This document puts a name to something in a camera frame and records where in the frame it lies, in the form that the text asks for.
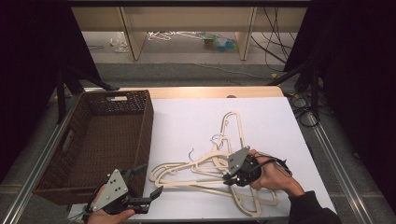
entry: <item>floor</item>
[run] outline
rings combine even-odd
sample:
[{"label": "floor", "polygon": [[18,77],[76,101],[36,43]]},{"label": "floor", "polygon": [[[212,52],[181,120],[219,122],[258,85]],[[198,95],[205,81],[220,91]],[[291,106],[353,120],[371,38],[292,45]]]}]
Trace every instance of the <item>floor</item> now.
[{"label": "floor", "polygon": [[[233,33],[212,34],[235,39]],[[268,43],[265,37],[269,38],[271,34],[255,33],[253,37],[265,49],[273,52],[276,57],[268,53],[265,54],[257,44],[251,42],[246,61],[241,61],[238,52],[234,49],[226,49],[224,52],[220,52],[215,47],[206,46],[202,40],[194,37],[199,35],[202,35],[202,33],[159,36],[167,40],[153,37],[152,40],[146,40],[139,60],[132,61],[130,53],[116,52],[116,48],[111,46],[111,43],[117,45],[117,33],[84,33],[102,79],[105,82],[112,81],[112,84],[118,86],[264,85],[264,82],[269,82],[283,74],[276,71],[283,67],[283,63],[276,57],[286,60],[284,50],[290,52],[290,49],[284,48],[283,50],[277,44]],[[282,44],[291,48],[296,35],[280,34]],[[278,40],[274,37],[272,37],[272,40],[278,43]],[[141,71],[141,74],[145,74],[145,77],[132,77],[132,74],[136,74],[131,72],[134,69]],[[184,70],[189,71],[191,78],[181,75],[183,72],[180,71]],[[282,91],[294,94],[293,82],[295,82],[295,78],[283,83],[280,86]],[[84,83],[84,86],[90,87],[91,84]],[[309,99],[309,92],[301,94],[301,96]],[[303,106],[305,103],[305,99],[290,98],[290,106],[294,109]],[[56,104],[54,94],[49,100],[48,110],[37,126],[37,132],[32,136],[29,146],[21,152],[8,176],[0,185],[0,217],[6,215],[55,128]],[[340,127],[337,118],[332,115],[323,94],[320,97],[320,104],[320,125],[316,128],[305,127],[304,124],[309,124],[311,120],[309,117],[302,118],[301,131],[306,143],[312,150],[314,162],[343,223],[396,223],[395,214],[389,208],[364,165],[357,155],[353,154],[353,147],[350,145],[342,127]],[[341,162],[348,181],[356,189],[365,208],[367,208],[369,221],[363,222],[354,213],[354,206],[351,206],[351,201],[348,200],[343,187],[343,179],[339,178],[329,161],[326,152],[329,143],[324,143],[323,139],[320,138],[321,134],[325,134],[328,138],[330,148]],[[29,203],[26,204],[19,223],[69,223],[69,220],[65,219],[68,214],[67,209],[67,206],[59,206],[32,195]],[[271,220],[268,223],[287,223],[287,220]]]}]

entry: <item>blue object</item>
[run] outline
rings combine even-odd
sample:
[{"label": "blue object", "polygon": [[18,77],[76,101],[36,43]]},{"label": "blue object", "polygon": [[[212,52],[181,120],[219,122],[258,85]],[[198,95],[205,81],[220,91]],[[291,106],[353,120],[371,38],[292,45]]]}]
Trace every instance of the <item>blue object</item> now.
[{"label": "blue object", "polygon": [[218,46],[218,51],[219,51],[219,52],[224,52],[224,50],[225,50],[225,48],[224,48],[224,47],[222,47],[222,46]]},{"label": "blue object", "polygon": [[225,47],[226,47],[227,49],[233,49],[233,42],[227,41],[227,42],[225,43]]}]

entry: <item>sleeve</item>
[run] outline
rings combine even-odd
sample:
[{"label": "sleeve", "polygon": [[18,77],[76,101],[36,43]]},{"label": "sleeve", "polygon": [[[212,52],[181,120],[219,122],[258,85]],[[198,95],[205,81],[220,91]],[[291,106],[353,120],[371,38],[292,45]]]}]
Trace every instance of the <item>sleeve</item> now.
[{"label": "sleeve", "polygon": [[322,208],[314,191],[299,197],[289,197],[289,224],[340,224],[341,219],[329,208]]}]

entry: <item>wicker basket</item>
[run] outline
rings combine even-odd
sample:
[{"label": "wicker basket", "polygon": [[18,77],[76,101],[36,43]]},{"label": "wicker basket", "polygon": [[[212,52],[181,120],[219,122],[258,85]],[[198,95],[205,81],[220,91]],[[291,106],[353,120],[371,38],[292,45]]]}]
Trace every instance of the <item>wicker basket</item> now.
[{"label": "wicker basket", "polygon": [[[86,203],[114,169],[149,162],[153,107],[148,91],[82,93],[34,194],[57,204]],[[143,195],[146,173],[131,178]]]}]

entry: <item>wrist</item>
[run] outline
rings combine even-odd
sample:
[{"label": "wrist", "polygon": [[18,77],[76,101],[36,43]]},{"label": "wrist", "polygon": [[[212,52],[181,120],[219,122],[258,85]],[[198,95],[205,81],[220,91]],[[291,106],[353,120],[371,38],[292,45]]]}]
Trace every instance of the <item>wrist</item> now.
[{"label": "wrist", "polygon": [[291,177],[290,183],[284,190],[290,197],[298,197],[305,194],[303,187],[293,177]]}]

